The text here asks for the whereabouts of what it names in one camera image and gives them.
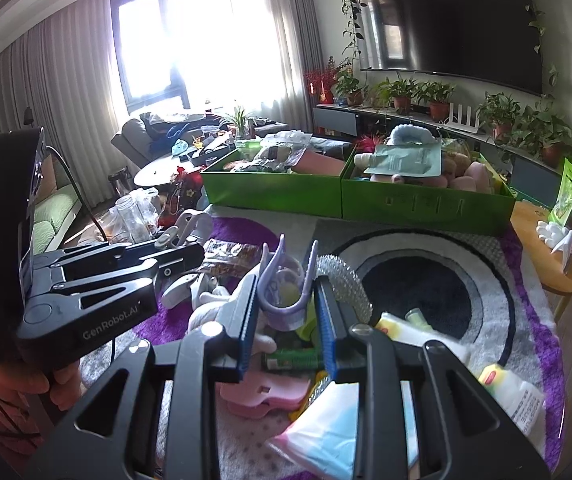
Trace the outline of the left hand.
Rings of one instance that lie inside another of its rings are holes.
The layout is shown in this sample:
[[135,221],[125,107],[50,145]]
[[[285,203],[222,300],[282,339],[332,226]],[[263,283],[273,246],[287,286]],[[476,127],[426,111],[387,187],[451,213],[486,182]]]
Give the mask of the left hand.
[[28,406],[26,396],[45,393],[61,411],[69,410],[85,393],[79,362],[55,370],[52,379],[37,367],[21,361],[0,364],[0,400],[25,408]]

